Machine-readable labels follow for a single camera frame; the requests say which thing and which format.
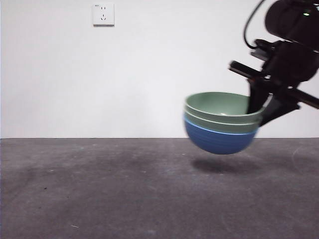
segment green bowl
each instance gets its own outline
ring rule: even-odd
[[[258,121],[252,123],[220,123],[199,118],[188,111],[185,111],[185,116],[197,126],[223,133],[249,133],[258,129],[261,122],[260,118]]]
[[[252,123],[260,120],[259,111],[246,114],[249,97],[225,93],[204,92],[186,98],[185,110],[202,119],[222,123]]]

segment white wall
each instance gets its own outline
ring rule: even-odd
[[[258,0],[114,0],[115,27],[94,28],[93,0],[2,0],[1,137],[186,137],[183,100],[204,91],[248,94],[228,71],[257,69],[242,40]],[[267,1],[250,40],[264,29]],[[319,97],[316,76],[302,89]],[[308,106],[259,137],[318,137]]]

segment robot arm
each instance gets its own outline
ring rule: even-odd
[[[262,0],[250,16],[247,25]],[[263,111],[261,126],[300,108],[299,102],[319,109],[319,99],[297,89],[311,79],[319,68],[319,0],[278,0],[268,10],[265,26],[268,32],[284,41],[255,40],[248,44],[251,55],[265,63],[261,71],[233,61],[229,69],[246,78],[250,84],[247,113],[258,111],[272,95]]]

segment bowl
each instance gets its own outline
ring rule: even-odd
[[[199,148],[214,154],[233,154],[250,145],[258,130],[249,133],[223,133],[190,122],[184,116],[186,132],[190,140]]]
[[[248,133],[259,128],[261,118],[258,121],[252,123],[222,123],[211,120],[205,120],[185,111],[185,117],[193,124],[202,128],[210,129],[217,132],[224,133]]]
[[[186,98],[185,110],[202,119],[222,123],[252,123],[260,120],[259,111],[246,114],[249,97],[225,92],[204,92]]]

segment blue bowl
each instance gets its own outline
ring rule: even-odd
[[[195,125],[184,116],[190,140],[201,149],[214,154],[233,154],[242,151],[253,141],[258,129],[249,133],[222,133]]]

